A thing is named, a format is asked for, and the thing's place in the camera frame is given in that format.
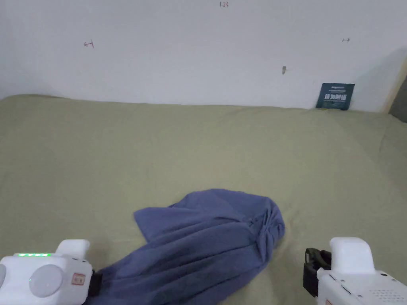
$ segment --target blue card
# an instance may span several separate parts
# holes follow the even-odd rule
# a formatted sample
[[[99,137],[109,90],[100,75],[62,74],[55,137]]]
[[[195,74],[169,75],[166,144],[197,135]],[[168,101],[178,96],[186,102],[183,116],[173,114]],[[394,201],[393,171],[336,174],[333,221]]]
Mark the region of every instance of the blue card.
[[[348,110],[355,84],[323,83],[316,108]]]

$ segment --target crumpled fabric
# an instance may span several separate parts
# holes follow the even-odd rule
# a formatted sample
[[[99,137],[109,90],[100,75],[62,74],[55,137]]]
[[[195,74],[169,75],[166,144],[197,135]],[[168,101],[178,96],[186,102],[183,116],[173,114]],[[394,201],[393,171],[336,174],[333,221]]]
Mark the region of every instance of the crumpled fabric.
[[[147,244],[100,270],[86,304],[217,304],[248,284],[285,232],[268,197],[212,189],[134,213]]]

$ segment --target gray circular knob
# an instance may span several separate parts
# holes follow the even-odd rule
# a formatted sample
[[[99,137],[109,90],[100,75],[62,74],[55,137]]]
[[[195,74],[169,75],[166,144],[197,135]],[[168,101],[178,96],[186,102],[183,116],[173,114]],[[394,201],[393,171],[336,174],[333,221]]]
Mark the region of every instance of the gray circular knob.
[[[6,266],[3,264],[0,264],[0,288],[3,285],[5,278],[6,278]]]
[[[29,286],[31,293],[39,298],[46,298],[58,291],[62,285],[63,272],[55,265],[44,265],[31,275]]]

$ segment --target mattress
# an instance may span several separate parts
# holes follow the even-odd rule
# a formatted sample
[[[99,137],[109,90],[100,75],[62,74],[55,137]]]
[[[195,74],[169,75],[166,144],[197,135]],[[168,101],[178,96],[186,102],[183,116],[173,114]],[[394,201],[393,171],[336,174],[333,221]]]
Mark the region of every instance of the mattress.
[[[0,257],[90,240],[99,269],[144,245],[132,213],[226,188],[268,196],[287,226],[268,267],[223,304],[315,304],[307,247],[357,236],[407,283],[407,124],[385,114],[123,104],[20,95],[0,102]]]

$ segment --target white wall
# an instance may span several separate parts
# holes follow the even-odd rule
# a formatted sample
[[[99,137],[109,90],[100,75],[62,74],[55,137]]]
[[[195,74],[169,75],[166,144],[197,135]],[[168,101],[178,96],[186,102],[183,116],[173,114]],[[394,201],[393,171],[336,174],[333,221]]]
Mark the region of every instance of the white wall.
[[[407,55],[406,0],[228,4],[0,0],[0,98],[312,108],[338,82],[356,84],[351,109],[382,110]]]

